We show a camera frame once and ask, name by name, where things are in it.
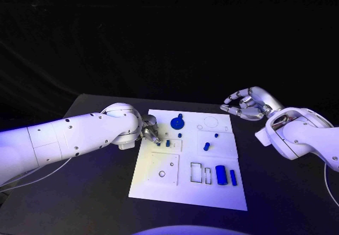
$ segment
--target blue cylinder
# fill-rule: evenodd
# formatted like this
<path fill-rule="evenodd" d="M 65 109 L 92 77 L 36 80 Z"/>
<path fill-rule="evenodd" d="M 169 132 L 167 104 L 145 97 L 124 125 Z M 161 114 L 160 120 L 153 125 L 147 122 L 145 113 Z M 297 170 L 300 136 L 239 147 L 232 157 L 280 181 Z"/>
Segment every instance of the blue cylinder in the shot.
<path fill-rule="evenodd" d="M 229 173 L 231 173 L 232 185 L 236 186 L 235 170 L 231 170 Z"/>
<path fill-rule="evenodd" d="M 203 150 L 207 151 L 209 143 L 205 144 Z"/>
<path fill-rule="evenodd" d="M 218 185 L 228 184 L 226 170 L 223 165 L 215 167 Z"/>

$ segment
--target white cable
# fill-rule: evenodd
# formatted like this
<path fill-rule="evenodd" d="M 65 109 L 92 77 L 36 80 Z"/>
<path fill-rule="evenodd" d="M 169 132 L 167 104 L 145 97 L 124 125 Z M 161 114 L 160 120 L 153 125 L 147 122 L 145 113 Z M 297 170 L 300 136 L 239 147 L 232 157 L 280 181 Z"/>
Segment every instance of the white cable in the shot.
<path fill-rule="evenodd" d="M 326 188 L 327 188 L 327 191 L 329 191 L 329 195 L 330 195 L 330 197 L 332 197 L 332 199 L 333 199 L 336 205 L 339 206 L 339 203 L 336 202 L 336 200 L 334 200 L 334 198 L 333 198 L 333 195 L 332 195 L 330 189 L 329 189 L 329 185 L 327 185 L 326 166 L 327 166 L 327 165 L 324 164 L 324 169 L 323 169 L 324 185 L 326 185 Z"/>
<path fill-rule="evenodd" d="M 13 183 L 14 181 L 20 180 L 21 178 L 24 178 L 26 176 L 29 176 L 31 173 L 34 173 L 34 172 L 36 172 L 37 170 L 40 170 L 42 168 L 43 168 L 43 167 L 37 167 L 34 170 L 31 170 L 26 175 L 20 176 L 17 179 L 13 179 L 11 181 L 4 182 L 4 184 L 0 185 L 0 188 L 1 188 L 4 185 L 7 185 L 7 184 Z"/>
<path fill-rule="evenodd" d="M 69 158 L 68 161 L 62 164 L 62 166 L 60 166 L 52 173 L 49 173 L 46 176 L 43 176 L 40 179 L 31 181 L 30 183 L 26 183 L 26 184 L 23 184 L 23 185 L 18 185 L 18 186 L 16 186 L 16 187 L 7 188 L 6 190 L 3 190 L 3 191 L 0 191 L 0 192 L 4 192 L 4 191 L 7 191 L 7 190 L 10 190 L 10 189 L 18 188 L 18 187 L 26 186 L 26 185 L 30 185 L 31 183 L 36 183 L 37 181 L 43 180 L 46 177 L 49 177 L 49 176 L 66 165 L 66 163 L 69 162 L 70 159 L 72 159 L 72 158 Z"/>

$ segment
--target robotic hand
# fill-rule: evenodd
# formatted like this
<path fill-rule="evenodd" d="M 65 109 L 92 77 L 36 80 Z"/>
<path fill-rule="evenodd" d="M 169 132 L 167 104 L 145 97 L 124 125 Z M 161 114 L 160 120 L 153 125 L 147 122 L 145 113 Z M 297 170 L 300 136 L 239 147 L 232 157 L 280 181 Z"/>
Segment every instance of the robotic hand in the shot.
<path fill-rule="evenodd" d="M 239 97 L 239 108 L 229 106 L 228 103 Z M 339 128 L 316 112 L 284 108 L 259 87 L 235 92 L 223 102 L 220 109 L 245 120 L 258 121 L 267 116 L 265 127 L 255 133 L 264 146 L 272 144 L 290 160 L 311 152 L 339 171 Z"/>
<path fill-rule="evenodd" d="M 109 143 L 121 150 L 132 148 L 141 138 L 160 143 L 157 129 L 151 115 L 141 117 L 131 105 L 115 103 L 101 113 L 0 132 L 0 186 L 18 174 Z"/>

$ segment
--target blue rectangular bar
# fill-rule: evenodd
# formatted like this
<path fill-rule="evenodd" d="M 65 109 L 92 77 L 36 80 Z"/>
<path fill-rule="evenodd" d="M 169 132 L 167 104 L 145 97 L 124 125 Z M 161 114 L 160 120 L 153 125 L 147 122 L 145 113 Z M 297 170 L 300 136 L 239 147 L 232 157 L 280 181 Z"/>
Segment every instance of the blue rectangular bar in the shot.
<path fill-rule="evenodd" d="M 229 173 L 231 173 L 232 185 L 236 186 L 235 170 L 231 170 Z"/>
<path fill-rule="evenodd" d="M 216 172 L 216 180 L 219 185 L 226 185 L 228 184 L 228 177 L 226 177 L 226 170 L 223 165 L 218 165 L 215 167 L 215 172 Z"/>

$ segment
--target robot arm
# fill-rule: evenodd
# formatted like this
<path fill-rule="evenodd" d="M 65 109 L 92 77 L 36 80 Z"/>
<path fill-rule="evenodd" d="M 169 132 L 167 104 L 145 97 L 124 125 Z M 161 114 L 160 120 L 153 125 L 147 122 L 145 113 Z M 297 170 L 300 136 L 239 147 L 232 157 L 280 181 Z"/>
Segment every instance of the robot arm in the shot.
<path fill-rule="evenodd" d="M 231 100 L 244 97 L 239 107 L 228 105 Z M 255 133 L 261 144 L 272 144 L 278 153 L 295 159 L 306 153 L 316 154 L 327 166 L 339 171 L 339 128 L 311 110 L 284 108 L 271 94 L 259 87 L 244 89 L 226 99 L 220 109 L 245 120 L 268 118 L 265 127 Z"/>
<path fill-rule="evenodd" d="M 0 132 L 0 185 L 23 172 L 104 148 L 109 143 L 121 150 L 132 148 L 138 136 L 154 143 L 156 118 L 145 122 L 131 105 L 117 103 L 105 114 L 91 113 Z"/>

